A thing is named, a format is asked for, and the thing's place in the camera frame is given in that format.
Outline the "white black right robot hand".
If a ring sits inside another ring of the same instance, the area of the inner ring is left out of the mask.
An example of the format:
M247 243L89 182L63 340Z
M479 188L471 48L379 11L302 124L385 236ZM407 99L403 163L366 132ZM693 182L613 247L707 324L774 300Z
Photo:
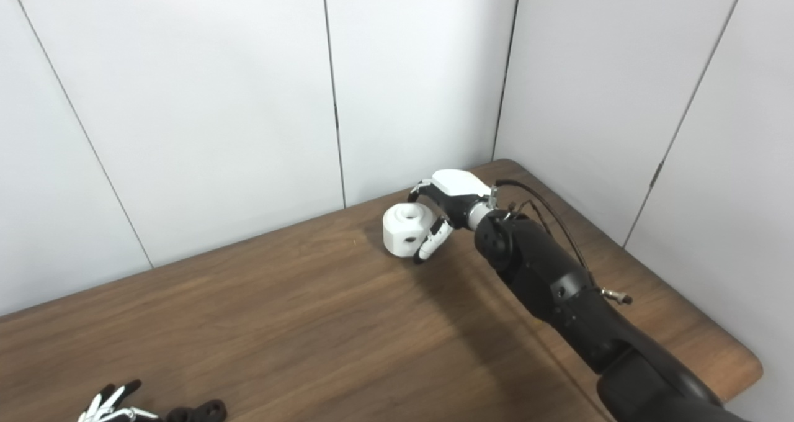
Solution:
M494 188L470 171L435 171L429 179L423 179L409 191L406 201L417 202L420 196L430 199L440 209L440 215L414 253L414 264L427 261L455 230L475 231L480 221L496 210Z

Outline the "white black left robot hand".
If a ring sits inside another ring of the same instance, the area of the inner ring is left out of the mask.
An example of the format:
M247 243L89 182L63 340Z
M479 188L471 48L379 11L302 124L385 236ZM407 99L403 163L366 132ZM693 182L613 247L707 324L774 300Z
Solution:
M135 393L142 385L141 379L131 380L125 385L106 385L78 416L77 421L163 421L161 416L133 406L123 407L124 399Z

